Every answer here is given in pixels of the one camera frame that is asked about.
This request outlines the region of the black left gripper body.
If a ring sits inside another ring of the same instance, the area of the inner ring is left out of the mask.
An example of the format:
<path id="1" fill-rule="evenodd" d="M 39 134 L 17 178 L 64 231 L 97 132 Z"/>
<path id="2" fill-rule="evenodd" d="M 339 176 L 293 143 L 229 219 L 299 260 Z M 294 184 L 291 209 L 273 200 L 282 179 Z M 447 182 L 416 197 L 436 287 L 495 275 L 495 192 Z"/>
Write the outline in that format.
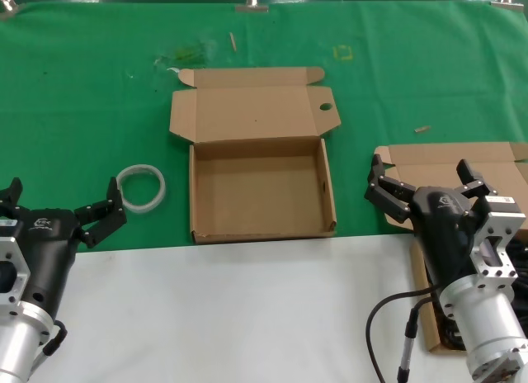
<path id="1" fill-rule="evenodd" d="M 16 241 L 30 270 L 21 299 L 55 317 L 80 244 L 79 221 L 70 210 L 17 207 Z"/>

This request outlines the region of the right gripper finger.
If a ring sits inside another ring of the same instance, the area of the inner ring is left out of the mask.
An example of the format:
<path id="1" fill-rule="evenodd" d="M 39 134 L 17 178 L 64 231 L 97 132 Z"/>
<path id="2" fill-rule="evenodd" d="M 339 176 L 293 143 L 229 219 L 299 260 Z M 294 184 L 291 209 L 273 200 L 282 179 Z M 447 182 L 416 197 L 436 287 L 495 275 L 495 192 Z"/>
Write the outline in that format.
<path id="1" fill-rule="evenodd" d="M 464 197 L 496 196 L 497 190 L 489 185 L 483 175 L 473 170 L 466 159 L 461 159 L 456 172 L 462 183 L 455 190 Z"/>
<path id="2" fill-rule="evenodd" d="M 365 191 L 367 201 L 400 224 L 410 217 L 408 205 L 417 188 L 388 177 L 379 154 L 373 155 L 367 181 L 368 187 Z"/>

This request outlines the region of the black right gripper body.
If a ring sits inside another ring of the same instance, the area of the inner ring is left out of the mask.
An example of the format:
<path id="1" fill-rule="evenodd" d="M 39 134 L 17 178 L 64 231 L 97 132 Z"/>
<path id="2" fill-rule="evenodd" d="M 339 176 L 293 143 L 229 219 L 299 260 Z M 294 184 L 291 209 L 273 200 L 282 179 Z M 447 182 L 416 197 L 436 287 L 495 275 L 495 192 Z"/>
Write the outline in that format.
<path id="1" fill-rule="evenodd" d="M 429 292 L 475 274 L 470 259 L 480 218 L 470 199 L 453 188 L 419 187 L 409 203 L 410 220 L 430 279 Z"/>

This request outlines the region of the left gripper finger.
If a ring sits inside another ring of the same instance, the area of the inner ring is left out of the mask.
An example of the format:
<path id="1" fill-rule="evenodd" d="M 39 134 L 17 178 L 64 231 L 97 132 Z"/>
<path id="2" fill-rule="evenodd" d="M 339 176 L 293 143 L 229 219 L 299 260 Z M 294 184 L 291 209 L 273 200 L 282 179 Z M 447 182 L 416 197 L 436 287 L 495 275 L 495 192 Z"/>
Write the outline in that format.
<path id="1" fill-rule="evenodd" d="M 20 212 L 18 201 L 20 199 L 22 190 L 23 186 L 19 177 L 14 177 L 9 187 L 1 190 L 1 217 L 18 217 Z"/>
<path id="2" fill-rule="evenodd" d="M 88 248 L 94 248 L 127 223 L 123 198 L 112 177 L 106 192 L 106 199 L 82 206 L 73 212 L 79 222 L 79 238 Z"/>

